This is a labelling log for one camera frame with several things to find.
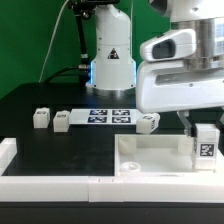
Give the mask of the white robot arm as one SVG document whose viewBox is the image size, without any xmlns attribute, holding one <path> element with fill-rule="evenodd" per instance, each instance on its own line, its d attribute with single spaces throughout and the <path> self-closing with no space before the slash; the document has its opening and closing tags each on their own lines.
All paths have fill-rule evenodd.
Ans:
<svg viewBox="0 0 224 224">
<path fill-rule="evenodd" d="M 130 21 L 108 3 L 97 7 L 98 52 L 86 87 L 99 95 L 134 88 L 139 111 L 176 111 L 189 131 L 188 111 L 224 106 L 224 0 L 148 2 L 171 29 L 142 43 L 139 65 L 130 54 Z"/>
</svg>

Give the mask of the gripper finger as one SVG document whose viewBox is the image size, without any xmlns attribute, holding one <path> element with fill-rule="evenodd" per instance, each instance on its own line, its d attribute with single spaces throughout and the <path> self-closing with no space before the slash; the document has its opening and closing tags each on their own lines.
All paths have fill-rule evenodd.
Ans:
<svg viewBox="0 0 224 224">
<path fill-rule="evenodd" d="M 190 121 L 188 120 L 189 111 L 188 110 L 181 110 L 177 112 L 177 115 L 184 126 L 184 133 L 188 137 L 193 136 L 193 127 Z"/>
<path fill-rule="evenodd" d="M 222 115 L 218 119 L 216 125 L 219 130 L 224 130 L 224 112 L 222 112 Z"/>
</svg>

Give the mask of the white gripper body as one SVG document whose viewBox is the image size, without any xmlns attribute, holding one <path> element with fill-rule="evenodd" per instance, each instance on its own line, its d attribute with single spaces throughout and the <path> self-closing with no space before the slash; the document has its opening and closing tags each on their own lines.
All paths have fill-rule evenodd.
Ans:
<svg viewBox="0 0 224 224">
<path fill-rule="evenodd" d="M 159 113 L 224 106 L 224 69 L 189 71 L 182 60 L 142 62 L 138 68 L 136 107 Z"/>
</svg>

